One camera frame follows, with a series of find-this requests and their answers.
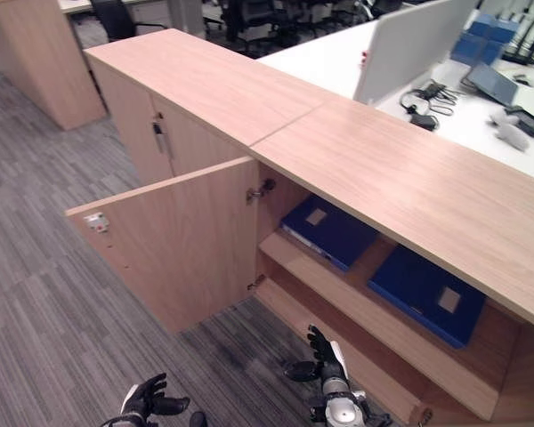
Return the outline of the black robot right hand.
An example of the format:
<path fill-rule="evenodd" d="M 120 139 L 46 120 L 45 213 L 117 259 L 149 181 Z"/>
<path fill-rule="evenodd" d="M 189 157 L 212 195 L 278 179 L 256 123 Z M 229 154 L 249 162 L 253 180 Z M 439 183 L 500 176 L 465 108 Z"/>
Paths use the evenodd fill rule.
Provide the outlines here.
<path fill-rule="evenodd" d="M 312 360 L 294 362 L 284 370 L 284 375 L 296 383 L 307 383 L 315 380 L 325 382 L 330 378 L 346 381 L 346 371 L 332 347 L 331 341 L 313 324 L 308 326 L 307 339 L 313 349 Z"/>

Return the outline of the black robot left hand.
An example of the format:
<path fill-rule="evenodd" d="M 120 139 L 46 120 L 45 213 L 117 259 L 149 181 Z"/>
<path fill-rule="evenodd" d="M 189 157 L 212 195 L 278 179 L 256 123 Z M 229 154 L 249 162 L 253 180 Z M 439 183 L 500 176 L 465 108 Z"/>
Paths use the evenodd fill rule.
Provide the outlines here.
<path fill-rule="evenodd" d="M 166 395 L 167 374 L 160 373 L 143 383 L 133 384 L 126 393 L 120 414 L 133 415 L 146 422 L 151 415 L 179 415 L 190 405 L 190 398 Z"/>

